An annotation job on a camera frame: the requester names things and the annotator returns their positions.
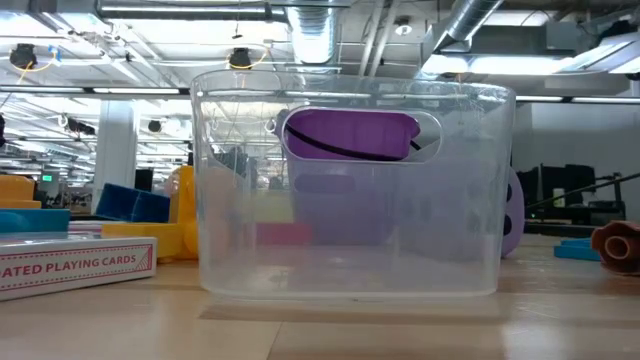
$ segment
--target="blue object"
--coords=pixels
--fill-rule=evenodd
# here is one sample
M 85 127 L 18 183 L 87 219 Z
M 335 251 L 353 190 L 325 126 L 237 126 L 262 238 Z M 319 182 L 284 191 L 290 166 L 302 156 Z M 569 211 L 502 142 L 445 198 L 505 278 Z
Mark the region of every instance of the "blue object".
M 96 215 L 127 222 L 166 223 L 169 198 L 124 186 L 104 184 Z
M 600 254 L 591 249 L 591 239 L 562 240 L 553 247 L 553 255 L 557 258 L 600 261 Z
M 53 209 L 0 209 L 0 233 L 67 232 L 71 212 Z

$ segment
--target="yellow toy block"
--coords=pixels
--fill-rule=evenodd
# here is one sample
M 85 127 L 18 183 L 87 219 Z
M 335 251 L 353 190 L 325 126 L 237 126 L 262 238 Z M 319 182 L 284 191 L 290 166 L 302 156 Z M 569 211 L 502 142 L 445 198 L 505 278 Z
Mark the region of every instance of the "yellow toy block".
M 174 258 L 183 250 L 181 224 L 130 223 L 102 225 L 105 236 L 150 236 L 158 239 L 158 259 Z
M 182 166 L 171 175 L 169 222 L 185 224 L 196 219 L 196 190 L 193 166 Z
M 3 200 L 0 199 L 0 209 L 40 209 L 42 203 L 33 200 Z
M 35 182 L 22 176 L 0 175 L 0 200 L 33 199 Z

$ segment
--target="pink object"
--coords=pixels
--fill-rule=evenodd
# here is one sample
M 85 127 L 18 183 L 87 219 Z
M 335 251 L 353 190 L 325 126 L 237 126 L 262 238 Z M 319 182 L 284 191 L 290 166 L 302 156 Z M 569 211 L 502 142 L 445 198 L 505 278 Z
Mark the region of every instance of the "pink object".
M 311 226 L 306 224 L 257 223 L 257 245 L 309 245 Z

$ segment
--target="wooden table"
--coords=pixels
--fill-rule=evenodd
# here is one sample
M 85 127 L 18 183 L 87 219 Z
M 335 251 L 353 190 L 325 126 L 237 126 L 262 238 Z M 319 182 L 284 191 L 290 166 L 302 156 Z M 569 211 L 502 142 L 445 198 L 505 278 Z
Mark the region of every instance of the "wooden table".
M 152 279 L 0 303 L 0 359 L 640 359 L 640 279 L 555 259 L 555 242 L 527 236 L 492 296 L 393 313 L 212 305 L 196 265 L 175 263 Z

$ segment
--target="white column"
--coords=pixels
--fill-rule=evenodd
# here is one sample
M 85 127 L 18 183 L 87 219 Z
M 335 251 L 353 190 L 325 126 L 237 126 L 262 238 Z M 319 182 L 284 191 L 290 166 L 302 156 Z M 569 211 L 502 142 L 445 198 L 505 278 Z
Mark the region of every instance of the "white column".
M 92 212 L 105 183 L 133 188 L 140 117 L 133 101 L 103 100 L 98 125 Z

